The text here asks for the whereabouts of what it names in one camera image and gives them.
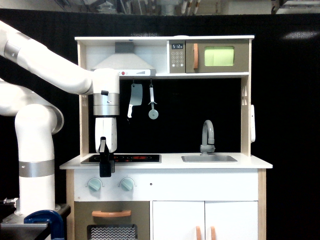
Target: stove knob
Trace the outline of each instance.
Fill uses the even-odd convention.
[[[124,191],[131,191],[134,188],[135,182],[130,177],[125,177],[121,180],[120,186]]]
[[[88,182],[88,186],[91,190],[96,192],[101,188],[101,181],[96,177],[91,178]]]

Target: black curtain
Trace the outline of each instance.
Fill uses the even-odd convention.
[[[137,16],[0,9],[0,20],[75,64],[74,37],[255,35],[252,103],[256,142],[251,145],[251,153],[273,164],[273,169],[267,170],[267,238],[316,239],[319,14]],[[65,172],[59,165],[80,151],[78,96],[65,93],[3,57],[0,78],[33,90],[62,111],[65,125],[53,140],[56,202],[65,203]],[[159,111],[156,120],[148,118],[150,83],[141,81],[146,94],[142,106],[135,109],[137,117],[128,121],[131,83],[124,80],[120,85],[117,152],[198,152],[206,119],[213,122],[217,152],[240,150],[238,79],[152,81]],[[18,197],[13,117],[0,116],[0,149],[0,199]]]

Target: cabinet handle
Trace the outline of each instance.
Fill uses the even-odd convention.
[[[193,62],[193,69],[198,68],[198,43],[193,44],[193,53],[194,53],[194,62]]]
[[[196,229],[196,240],[201,240],[201,230],[199,226],[195,227]]]
[[[211,240],[216,240],[216,229],[214,226],[211,227]]]
[[[99,218],[120,218],[131,216],[131,210],[127,211],[116,211],[116,212],[104,212],[104,211],[93,211],[92,217]]]

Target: stovetop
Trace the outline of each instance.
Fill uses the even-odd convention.
[[[161,163],[161,155],[159,154],[119,154],[115,153],[113,156],[115,164],[130,164],[130,163]],[[94,154],[82,161],[81,164],[98,164],[100,162],[100,155]]]

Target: oven door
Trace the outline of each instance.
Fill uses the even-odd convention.
[[[148,201],[74,202],[76,240],[150,240]]]
[[[188,40],[186,73],[247,73],[249,40]]]

